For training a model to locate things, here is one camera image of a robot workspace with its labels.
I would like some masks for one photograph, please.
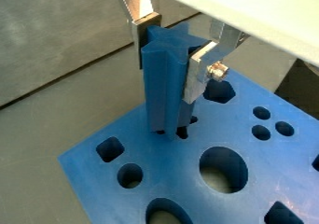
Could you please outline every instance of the circular hole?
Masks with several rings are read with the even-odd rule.
[[[266,108],[258,106],[258,107],[256,107],[256,108],[253,109],[253,115],[254,115],[258,119],[265,120],[265,119],[268,119],[268,118],[270,117],[270,112],[269,112],[269,110],[268,110]]]
[[[117,173],[117,181],[125,189],[134,188],[142,180],[142,171],[134,163],[126,163]]]
[[[262,141],[270,138],[269,130],[261,125],[253,126],[252,133],[253,133],[253,136]]]
[[[210,147],[198,161],[198,171],[206,185],[218,192],[240,191],[248,181],[248,169],[241,157],[225,147]]]
[[[284,136],[292,136],[293,135],[293,128],[292,126],[284,122],[284,121],[280,121],[280,122],[276,122],[274,123],[274,129],[277,130],[277,132],[280,134],[282,134]]]

